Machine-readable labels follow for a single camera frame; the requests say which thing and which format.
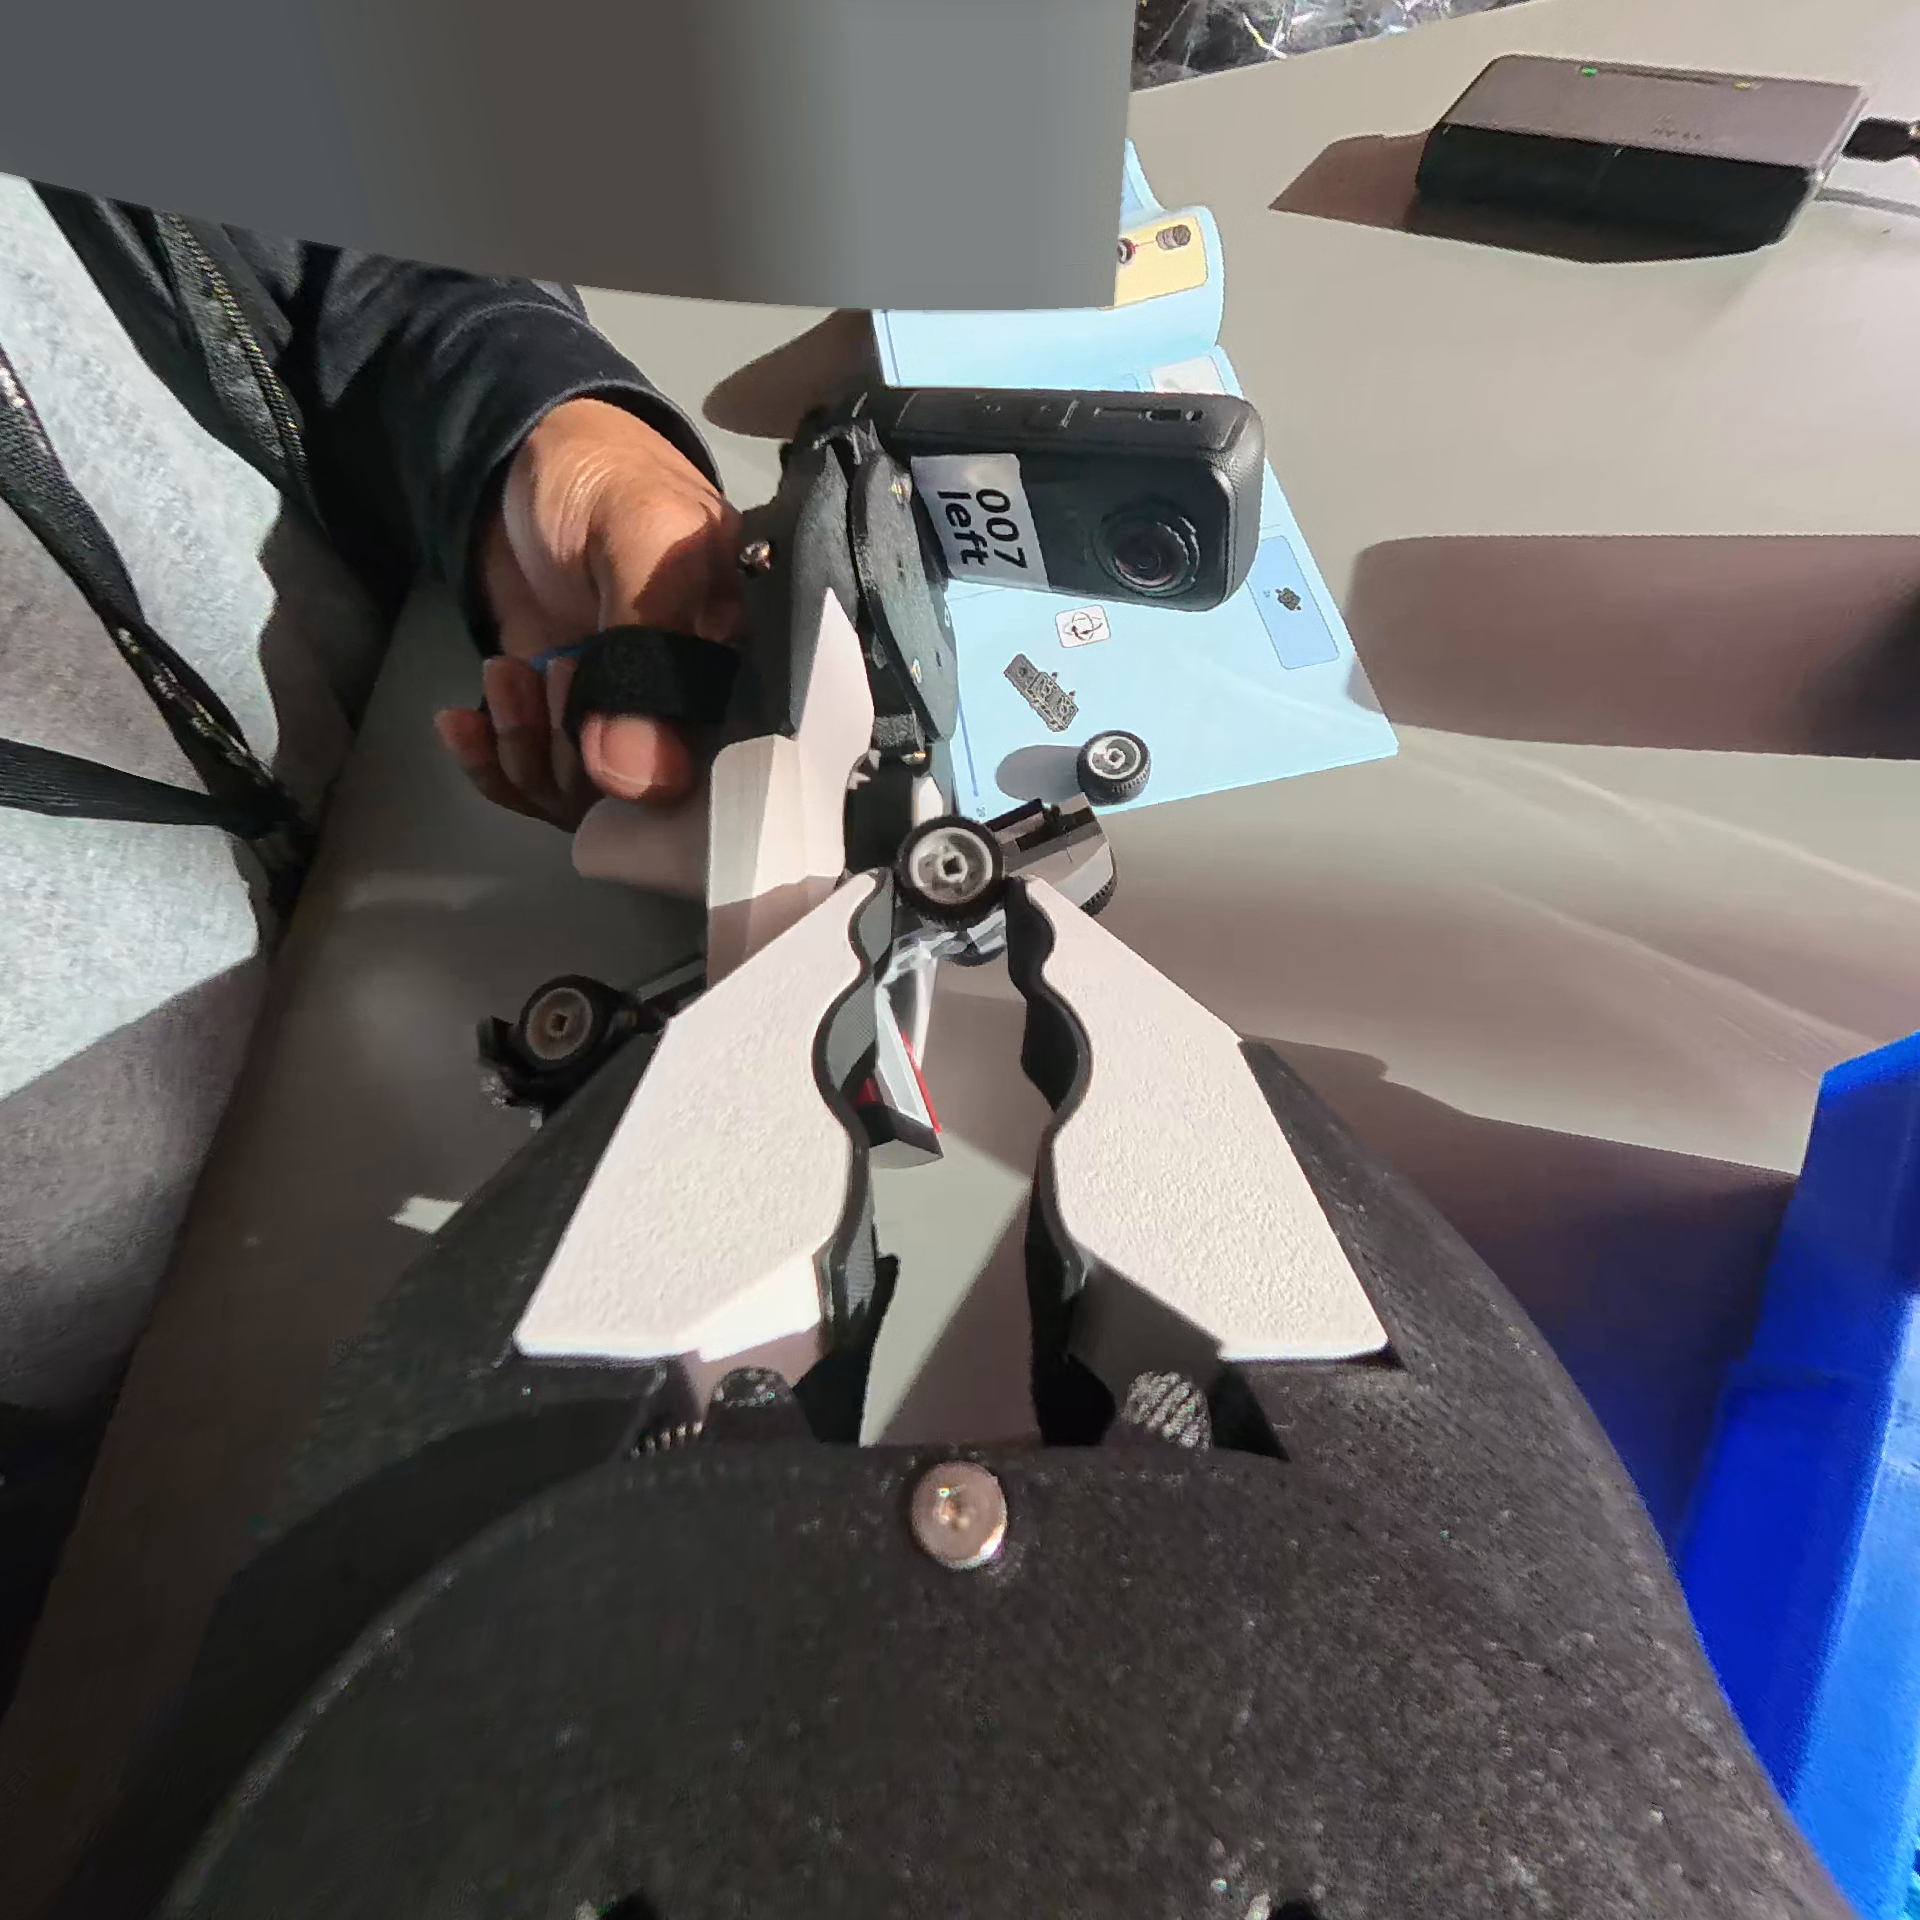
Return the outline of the grey desk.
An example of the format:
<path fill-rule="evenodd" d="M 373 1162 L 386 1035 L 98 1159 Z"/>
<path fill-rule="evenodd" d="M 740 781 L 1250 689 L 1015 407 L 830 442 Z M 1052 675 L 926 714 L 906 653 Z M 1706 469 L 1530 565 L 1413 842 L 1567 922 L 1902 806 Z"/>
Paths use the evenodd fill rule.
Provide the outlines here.
<path fill-rule="evenodd" d="M 1846 199 L 1916 185 L 1741 258 L 1484 245 L 1408 192 L 1498 55 L 1916 117 L 1916 5 L 1524 5 L 1135 97 L 1399 754 L 1124 814 L 1112 918 L 1439 1208 L 1665 1520 L 1817 1077 L 1916 1029 L 1916 221 Z M 472 679 L 422 592 L 5 1725 L 12 1855 L 105 1821 L 416 1200 L 527 1138 L 470 1022 L 680 936 L 440 765 Z"/>

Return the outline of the person's left forearm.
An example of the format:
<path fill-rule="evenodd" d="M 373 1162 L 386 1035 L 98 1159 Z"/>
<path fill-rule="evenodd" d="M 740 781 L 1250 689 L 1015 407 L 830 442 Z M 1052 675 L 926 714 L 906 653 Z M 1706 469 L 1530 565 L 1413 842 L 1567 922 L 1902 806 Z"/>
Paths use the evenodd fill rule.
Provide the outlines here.
<path fill-rule="evenodd" d="M 718 479 L 682 413 L 559 281 L 18 185 L 162 389 L 292 498 L 376 595 L 437 575 L 487 654 L 484 517 L 545 416 L 570 400 L 610 402 L 701 480 Z"/>

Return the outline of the black power bank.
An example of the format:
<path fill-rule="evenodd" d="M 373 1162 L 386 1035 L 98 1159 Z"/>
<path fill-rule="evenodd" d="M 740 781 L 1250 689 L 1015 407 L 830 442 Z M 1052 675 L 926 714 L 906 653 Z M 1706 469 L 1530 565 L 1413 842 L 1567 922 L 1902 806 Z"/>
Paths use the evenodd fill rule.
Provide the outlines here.
<path fill-rule="evenodd" d="M 1759 251 L 1862 120 L 1846 82 L 1502 55 L 1433 122 L 1415 185 L 1428 208 Z"/>

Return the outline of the person's left hand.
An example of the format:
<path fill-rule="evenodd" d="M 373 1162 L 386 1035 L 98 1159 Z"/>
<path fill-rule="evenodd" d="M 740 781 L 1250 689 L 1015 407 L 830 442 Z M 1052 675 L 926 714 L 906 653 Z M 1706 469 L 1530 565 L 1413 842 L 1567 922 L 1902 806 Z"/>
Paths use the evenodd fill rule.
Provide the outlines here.
<path fill-rule="evenodd" d="M 625 626 L 735 643 L 735 538 L 719 487 L 634 413 L 575 399 L 533 429 L 478 545 L 496 638 L 479 702 L 437 721 L 484 800 L 570 832 L 598 800 L 670 808 L 688 795 L 694 750 L 668 722 L 590 717 L 567 737 L 582 659 L 554 653 Z"/>

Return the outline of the plastic-wrapped bundle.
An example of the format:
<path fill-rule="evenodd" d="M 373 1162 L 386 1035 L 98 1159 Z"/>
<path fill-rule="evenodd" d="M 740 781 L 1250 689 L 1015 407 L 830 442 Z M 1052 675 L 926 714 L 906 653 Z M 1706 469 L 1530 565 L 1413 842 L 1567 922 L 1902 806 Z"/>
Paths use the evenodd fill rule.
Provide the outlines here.
<path fill-rule="evenodd" d="M 1134 93 L 1415 33 L 1506 3 L 1138 3 Z"/>

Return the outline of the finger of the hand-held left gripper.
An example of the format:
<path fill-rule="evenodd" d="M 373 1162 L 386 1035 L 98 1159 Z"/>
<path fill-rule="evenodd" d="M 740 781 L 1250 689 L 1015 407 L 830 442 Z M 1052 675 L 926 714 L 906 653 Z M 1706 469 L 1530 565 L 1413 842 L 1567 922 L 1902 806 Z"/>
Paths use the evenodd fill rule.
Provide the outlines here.
<path fill-rule="evenodd" d="M 708 781 L 672 802 L 594 802 L 573 832 L 573 872 L 585 881 L 703 906 Z"/>
<path fill-rule="evenodd" d="M 856 626 L 834 590 L 809 609 L 813 654 L 792 734 L 727 743 L 710 765 L 706 976 L 737 971 L 804 920 L 848 870 L 846 799 L 872 743 Z"/>

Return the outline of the light blue instruction booklet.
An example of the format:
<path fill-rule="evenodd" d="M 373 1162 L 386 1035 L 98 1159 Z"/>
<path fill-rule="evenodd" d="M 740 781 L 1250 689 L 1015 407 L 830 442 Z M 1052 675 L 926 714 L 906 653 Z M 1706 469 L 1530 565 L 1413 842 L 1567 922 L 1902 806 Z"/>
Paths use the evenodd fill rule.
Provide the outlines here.
<path fill-rule="evenodd" d="M 1167 208 L 1121 149 L 1114 299 L 1105 310 L 877 312 L 893 386 L 1231 395 L 1217 344 L 1224 255 L 1209 208 Z M 1248 583 L 1207 613 L 1126 609 L 1112 587 L 1063 597 L 1007 583 L 949 587 L 958 654 L 958 808 L 980 821 L 1073 793 L 1084 745 L 1145 743 L 1141 806 L 1377 761 L 1399 742 L 1377 711 L 1336 602 L 1280 483 L 1261 472 Z"/>

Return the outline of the toy brick truck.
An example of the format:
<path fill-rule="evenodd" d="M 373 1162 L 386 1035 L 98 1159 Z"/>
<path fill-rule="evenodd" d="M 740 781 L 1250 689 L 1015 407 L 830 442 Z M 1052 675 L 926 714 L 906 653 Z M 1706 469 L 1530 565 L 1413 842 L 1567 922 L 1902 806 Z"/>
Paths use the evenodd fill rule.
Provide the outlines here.
<path fill-rule="evenodd" d="M 1112 898 L 1114 861 L 1084 795 L 1030 800 L 980 826 L 999 838 L 1006 890 L 1015 879 L 1044 881 L 1089 918 Z M 872 1039 L 852 1059 L 844 1093 L 876 1159 L 885 1167 L 917 1167 L 943 1152 L 942 1125 L 921 1072 L 935 970 L 976 968 L 1001 953 L 1006 913 L 1001 903 L 974 929 L 926 927 L 897 901 L 896 877 L 893 901 L 893 941 L 872 992 Z M 701 955 L 628 991 L 594 976 L 550 976 L 513 1017 L 484 1017 L 474 1026 L 478 1070 L 498 1107 L 543 1120 L 630 1040 L 657 1039 L 670 1017 L 703 991 Z"/>

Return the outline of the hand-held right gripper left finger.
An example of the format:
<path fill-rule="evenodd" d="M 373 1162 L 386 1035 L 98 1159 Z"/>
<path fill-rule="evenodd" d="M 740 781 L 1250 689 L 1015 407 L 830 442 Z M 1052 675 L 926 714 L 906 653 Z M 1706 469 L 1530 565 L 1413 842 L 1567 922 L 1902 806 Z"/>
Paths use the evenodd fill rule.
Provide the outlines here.
<path fill-rule="evenodd" d="M 668 1363 L 696 1403 L 758 1368 L 817 1438 L 858 1442 L 893 1273 L 848 1085 L 893 930 L 893 881 L 846 879 L 672 1017 L 521 1310 L 518 1361 Z"/>

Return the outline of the blue plastic bin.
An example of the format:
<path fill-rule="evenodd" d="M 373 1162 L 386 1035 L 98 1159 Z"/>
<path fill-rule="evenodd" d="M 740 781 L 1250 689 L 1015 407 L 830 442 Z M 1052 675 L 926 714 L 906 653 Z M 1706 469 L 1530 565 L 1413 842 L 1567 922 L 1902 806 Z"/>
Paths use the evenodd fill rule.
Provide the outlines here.
<path fill-rule="evenodd" d="M 1853 1913 L 1916 1917 L 1916 1035 L 1820 1085 L 1674 1567 L 1720 1693 Z"/>

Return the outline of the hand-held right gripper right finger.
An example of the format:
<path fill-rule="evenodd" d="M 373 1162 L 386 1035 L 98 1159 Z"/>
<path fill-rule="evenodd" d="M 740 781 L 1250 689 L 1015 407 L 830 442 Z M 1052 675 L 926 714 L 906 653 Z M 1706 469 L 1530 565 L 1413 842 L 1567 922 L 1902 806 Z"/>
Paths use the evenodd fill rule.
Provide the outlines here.
<path fill-rule="evenodd" d="M 1386 1323 L 1238 1034 L 1044 881 L 1006 896 L 1047 1103 L 1023 1229 L 1030 1402 L 1100 1445 L 1146 1382 L 1188 1445 L 1268 1445 L 1248 1373 L 1389 1361 Z"/>

